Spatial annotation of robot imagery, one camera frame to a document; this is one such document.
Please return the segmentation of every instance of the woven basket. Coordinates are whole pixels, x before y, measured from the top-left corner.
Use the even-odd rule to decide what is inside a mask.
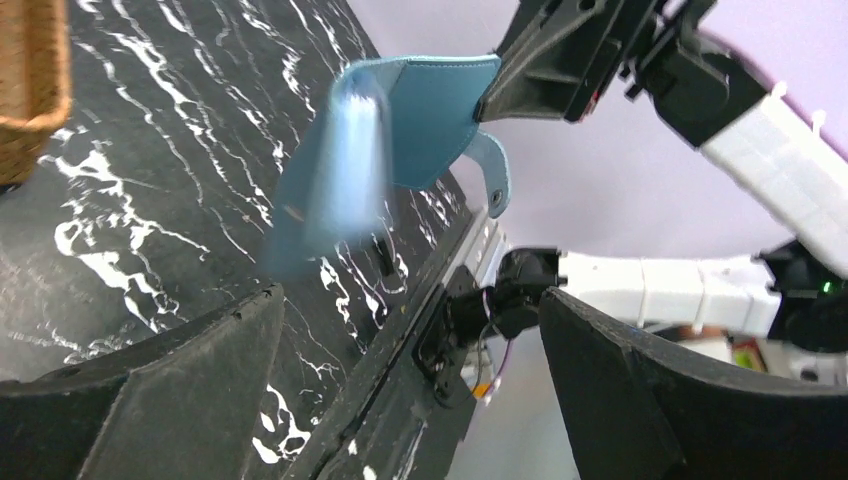
[[[0,0],[0,192],[19,185],[71,112],[64,0]]]

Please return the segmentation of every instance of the blue leather wallet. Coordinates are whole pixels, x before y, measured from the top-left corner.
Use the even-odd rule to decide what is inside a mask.
[[[506,154],[474,120],[500,64],[486,55],[350,65],[281,175],[265,269],[290,277],[339,242],[382,231],[390,185],[427,189],[463,154],[482,169],[489,215],[502,214],[511,193]]]

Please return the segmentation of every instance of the white robot arm segment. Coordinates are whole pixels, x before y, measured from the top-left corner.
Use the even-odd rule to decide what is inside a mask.
[[[848,162],[778,94],[701,146],[701,153],[848,278]]]
[[[780,307],[774,278],[761,261],[640,259],[569,252],[560,258],[560,287],[622,322],[716,326],[765,337]]]

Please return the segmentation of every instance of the black marble table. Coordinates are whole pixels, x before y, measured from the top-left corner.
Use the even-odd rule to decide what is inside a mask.
[[[31,181],[0,197],[0,380],[108,354],[267,284],[256,262],[279,173],[334,76],[375,56],[343,0],[69,10],[73,117]],[[250,478],[277,478],[297,456],[465,208],[449,176],[397,202],[397,275],[342,245],[284,284]]]

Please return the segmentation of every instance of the cable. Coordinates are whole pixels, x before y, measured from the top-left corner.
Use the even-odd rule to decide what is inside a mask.
[[[492,328],[495,330],[495,333],[497,333],[498,335],[503,337],[504,335],[503,335],[503,333],[501,333],[501,331],[497,327],[497,325],[495,325],[494,323],[491,322],[492,311],[489,307],[489,294],[486,290],[483,290],[483,309],[486,311],[486,317],[489,318],[490,324],[492,325]],[[512,351],[512,339],[509,339],[506,342],[506,350],[504,351],[504,356],[501,359],[501,366],[498,367],[498,373],[495,374],[495,378],[492,379],[492,383],[489,384],[489,387],[486,388],[485,392],[483,392],[483,398],[486,398],[487,395],[494,393],[494,391],[497,389],[498,383],[500,383],[500,381],[501,381],[501,376],[503,375],[503,372],[506,369],[506,364],[509,361],[509,354],[510,354],[511,351]]]
[[[456,402],[455,404],[448,403],[447,401],[445,401],[445,399],[441,398],[440,395],[439,395],[439,384],[438,383],[433,384],[433,391],[434,391],[433,393],[434,393],[434,397],[436,398],[436,403],[441,405],[443,408],[446,408],[448,410],[453,410],[453,409],[461,406],[463,403],[467,402],[468,399],[470,399],[474,396],[474,391],[477,390],[477,388],[483,382],[483,339],[486,338],[486,334],[489,333],[489,330],[492,328],[492,326],[493,326],[493,324],[492,324],[491,321],[489,323],[487,323],[486,326],[483,327],[483,331],[480,332],[480,337],[477,339],[477,380],[474,383],[474,387],[471,388],[470,390],[468,390],[468,394],[466,396],[464,396],[462,398],[462,400]]]
[[[486,326],[483,327],[483,330],[480,332],[480,337],[477,338],[477,380],[474,382],[474,387],[469,389],[468,395],[463,397],[462,400],[460,400],[456,404],[450,404],[445,401],[445,399],[440,397],[439,384],[433,384],[433,396],[436,398],[436,403],[448,410],[453,410],[462,405],[463,403],[467,402],[468,399],[474,396],[474,392],[477,390],[477,388],[480,387],[480,384],[483,382],[483,340],[485,340],[486,334],[489,333],[489,330],[494,330],[495,333],[503,336],[500,333],[500,329],[498,329],[498,327],[492,321],[492,310],[489,308],[489,296],[486,293],[486,289],[483,289],[483,310],[486,312],[487,322]]]

